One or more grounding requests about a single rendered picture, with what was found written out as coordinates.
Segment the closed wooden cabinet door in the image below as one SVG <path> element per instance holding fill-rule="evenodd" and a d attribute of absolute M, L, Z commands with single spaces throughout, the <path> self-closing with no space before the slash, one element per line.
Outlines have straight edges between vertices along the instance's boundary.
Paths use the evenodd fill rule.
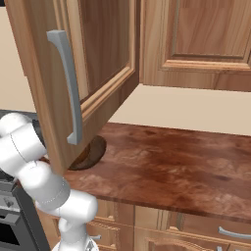
<path fill-rule="evenodd" d="M 251 92 L 251 0 L 142 0 L 145 85 Z"/>

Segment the wooden drawer front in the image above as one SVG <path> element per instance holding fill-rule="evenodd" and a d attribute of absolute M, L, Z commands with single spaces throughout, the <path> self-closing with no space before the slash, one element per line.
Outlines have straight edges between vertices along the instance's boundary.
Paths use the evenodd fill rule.
<path fill-rule="evenodd" d="M 218 233 L 225 230 L 251 234 L 251 225 L 167 210 L 135 207 L 134 251 L 145 251 L 148 238 L 201 239 L 228 244 L 227 251 L 251 251 L 251 239 Z"/>
<path fill-rule="evenodd" d="M 96 241 L 100 251 L 133 251 L 134 207 L 98 200 L 98 213 L 87 226 L 90 235 L 101 235 Z"/>

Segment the wooden base cabinet door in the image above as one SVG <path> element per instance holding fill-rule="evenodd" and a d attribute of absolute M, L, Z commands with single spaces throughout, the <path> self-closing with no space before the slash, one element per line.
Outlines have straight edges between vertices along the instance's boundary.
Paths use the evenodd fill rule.
<path fill-rule="evenodd" d="M 228 244 L 201 239 L 148 238 L 145 251 L 227 251 Z"/>

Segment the open wooden cabinet door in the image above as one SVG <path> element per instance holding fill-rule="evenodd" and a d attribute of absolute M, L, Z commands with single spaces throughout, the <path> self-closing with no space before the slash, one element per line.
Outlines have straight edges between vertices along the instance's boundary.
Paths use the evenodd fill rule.
<path fill-rule="evenodd" d="M 63 174 L 139 84 L 140 0 L 4 0 L 51 166 Z M 62 60 L 46 32 L 64 30 L 82 118 L 73 132 Z"/>

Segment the brown bowl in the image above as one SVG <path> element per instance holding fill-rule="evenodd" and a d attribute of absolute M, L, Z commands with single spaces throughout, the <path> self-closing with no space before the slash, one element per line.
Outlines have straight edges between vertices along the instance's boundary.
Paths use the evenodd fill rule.
<path fill-rule="evenodd" d="M 72 163 L 70 170 L 80 171 L 92 168 L 102 159 L 106 152 L 106 147 L 107 141 L 105 138 L 96 135 Z"/>

